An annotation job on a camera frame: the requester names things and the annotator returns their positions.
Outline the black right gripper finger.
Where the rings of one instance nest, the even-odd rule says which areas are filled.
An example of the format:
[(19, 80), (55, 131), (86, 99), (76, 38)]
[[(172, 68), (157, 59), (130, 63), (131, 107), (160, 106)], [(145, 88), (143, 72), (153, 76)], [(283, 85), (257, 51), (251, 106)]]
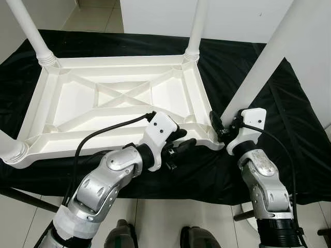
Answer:
[(210, 111), (209, 118), (210, 118), (210, 122), (212, 125), (212, 129), (215, 132), (215, 134), (217, 135), (217, 137), (223, 137), (224, 126), (222, 124), (220, 116), (218, 116), (218, 114), (215, 111)]

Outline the white plastic table leg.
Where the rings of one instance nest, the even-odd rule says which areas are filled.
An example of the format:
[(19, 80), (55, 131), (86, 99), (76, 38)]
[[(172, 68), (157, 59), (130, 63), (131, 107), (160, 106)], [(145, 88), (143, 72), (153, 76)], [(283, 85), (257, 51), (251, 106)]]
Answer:
[(222, 123), (225, 125), (231, 123), (233, 116), (239, 110), (248, 108), (258, 96), (260, 90), (284, 59), (284, 53), (291, 40), (300, 30), (298, 25), (303, 23), (305, 15), (316, 5), (315, 0), (293, 0), (269, 42), (220, 116)]
[(47, 47), (36, 28), (31, 15), (28, 13), (22, 0), (6, 0), (9, 5), (10, 11), (18, 21), (22, 31), (26, 34), (28, 41), (31, 43), (36, 53), (36, 59), (41, 66), (48, 66), (52, 68), (59, 68), (58, 59), (54, 56), (53, 52)]
[(12, 139), (0, 130), (0, 159), (14, 168), (27, 168), (31, 162), (26, 159), (28, 145), (21, 140)]
[(191, 36), (184, 52), (186, 61), (198, 61), (200, 57), (200, 43), (205, 30), (209, 0), (198, 0), (192, 23)]

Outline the white plastic children table top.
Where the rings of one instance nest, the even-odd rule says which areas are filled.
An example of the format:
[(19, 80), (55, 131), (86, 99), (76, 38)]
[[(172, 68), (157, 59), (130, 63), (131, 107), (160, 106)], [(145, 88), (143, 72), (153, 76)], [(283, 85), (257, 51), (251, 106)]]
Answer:
[[(146, 113), (163, 112), (185, 139), (212, 150), (224, 147), (212, 129), (212, 110), (195, 61), (183, 56), (68, 57), (59, 68), (40, 71), (15, 140), (28, 145), (31, 163), (74, 156), (80, 141), (91, 133)], [(147, 120), (99, 134), (80, 154), (139, 144)]]

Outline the black table cloth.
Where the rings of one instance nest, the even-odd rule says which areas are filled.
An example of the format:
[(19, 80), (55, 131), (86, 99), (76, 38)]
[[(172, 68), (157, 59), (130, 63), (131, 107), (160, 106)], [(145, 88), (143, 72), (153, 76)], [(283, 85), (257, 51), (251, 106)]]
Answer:
[[(41, 30), (57, 57), (164, 56), (182, 54), (188, 40), (180, 36)], [(221, 113), (263, 50), (262, 43), (203, 39), (198, 66), (210, 105)], [(28, 41), (10, 46), (0, 58), (0, 130), (19, 134), (41, 68)], [(330, 199), (330, 144), (319, 119), (287, 61), (282, 61), (253, 108), (267, 111), (258, 145), (279, 168), (280, 179), (300, 205)], [(120, 190), (121, 198), (191, 199), (218, 205), (250, 200), (237, 158), (225, 150), (195, 146), (175, 161), (177, 168), (146, 172)], [(73, 158), (45, 159), (27, 168), (0, 160), (0, 187), (38, 195), (63, 196)]]

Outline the grey robot right leg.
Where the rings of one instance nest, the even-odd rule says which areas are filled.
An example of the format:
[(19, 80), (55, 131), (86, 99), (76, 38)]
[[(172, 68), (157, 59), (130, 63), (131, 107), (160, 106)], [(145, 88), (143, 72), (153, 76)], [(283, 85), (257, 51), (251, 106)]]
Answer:
[(194, 226), (184, 226), (180, 230), (180, 248), (221, 248), (210, 231)]

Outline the grey robot leg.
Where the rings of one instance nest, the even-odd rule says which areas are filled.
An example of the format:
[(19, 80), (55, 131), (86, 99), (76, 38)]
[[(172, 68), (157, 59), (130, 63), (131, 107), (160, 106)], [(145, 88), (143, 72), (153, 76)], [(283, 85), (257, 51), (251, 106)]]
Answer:
[(184, 226), (180, 230), (180, 248), (221, 248), (210, 231), (194, 226)]
[(139, 248), (134, 225), (124, 219), (117, 221), (104, 242), (104, 248)]

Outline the grey robot left leg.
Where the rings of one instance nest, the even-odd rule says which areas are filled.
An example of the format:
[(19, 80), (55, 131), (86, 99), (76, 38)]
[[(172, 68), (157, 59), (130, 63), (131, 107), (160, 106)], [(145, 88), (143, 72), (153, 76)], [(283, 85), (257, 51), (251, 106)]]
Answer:
[(104, 248), (139, 248), (134, 225), (124, 219), (117, 221), (104, 242)]

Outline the white pedestal fan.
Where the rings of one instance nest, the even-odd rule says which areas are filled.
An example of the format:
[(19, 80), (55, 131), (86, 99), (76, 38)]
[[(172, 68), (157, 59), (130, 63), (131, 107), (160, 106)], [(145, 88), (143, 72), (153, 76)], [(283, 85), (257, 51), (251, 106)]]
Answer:
[(245, 217), (244, 222), (249, 224), (255, 233), (258, 232), (257, 220), (254, 217), (253, 206), (251, 203), (243, 203), (239, 206), (240, 212), (239, 215)]

